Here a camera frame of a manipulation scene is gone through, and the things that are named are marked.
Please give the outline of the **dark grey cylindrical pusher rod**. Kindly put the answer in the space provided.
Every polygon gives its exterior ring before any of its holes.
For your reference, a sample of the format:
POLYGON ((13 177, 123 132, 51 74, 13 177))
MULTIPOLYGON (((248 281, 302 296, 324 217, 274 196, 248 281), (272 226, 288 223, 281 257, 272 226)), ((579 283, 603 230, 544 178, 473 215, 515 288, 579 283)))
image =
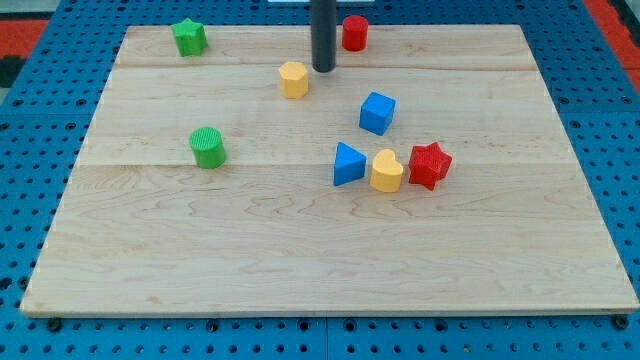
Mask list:
POLYGON ((329 73, 336 66, 336 1, 310 1, 312 66, 329 73))

